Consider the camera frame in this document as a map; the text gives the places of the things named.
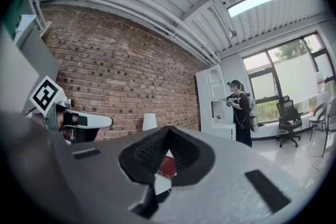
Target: black office chair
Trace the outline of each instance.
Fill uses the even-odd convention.
[[[277,108],[280,114],[279,129],[288,131],[288,133],[284,134],[280,147],[282,147],[282,144],[287,140],[293,141],[295,143],[295,147],[298,147],[299,145],[294,138],[301,140],[301,136],[295,135],[294,129],[302,126],[301,114],[298,113],[298,110],[294,107],[293,100],[290,100],[288,96],[279,100]]]

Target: black slot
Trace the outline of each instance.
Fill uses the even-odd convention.
[[[89,157],[92,157],[92,156],[96,156],[98,154],[100,154],[100,151],[93,148],[91,150],[87,150],[87,151],[84,151],[84,152],[73,153],[73,156],[76,159],[84,159],[84,158],[89,158]]]
[[[283,193],[259,170],[245,173],[247,179],[260,194],[272,213],[276,213],[290,203]]]

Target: skylight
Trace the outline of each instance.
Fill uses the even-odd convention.
[[[232,18],[242,12],[249,10],[250,8],[254,8],[269,1],[271,0],[243,0],[238,4],[231,6],[227,10],[229,11],[230,16]]]

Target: red object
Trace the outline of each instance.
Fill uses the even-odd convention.
[[[176,174],[175,160],[172,157],[165,156],[159,168],[158,173],[167,178],[172,178]]]

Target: white chair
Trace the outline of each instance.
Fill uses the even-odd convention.
[[[328,113],[328,122],[327,122],[327,129],[326,129],[326,134],[325,134],[325,143],[324,143],[324,148],[323,148],[323,154],[322,157],[324,156],[324,151],[325,146],[327,145],[327,139],[328,139],[328,132],[336,132],[336,98],[334,98],[331,101],[329,113]]]

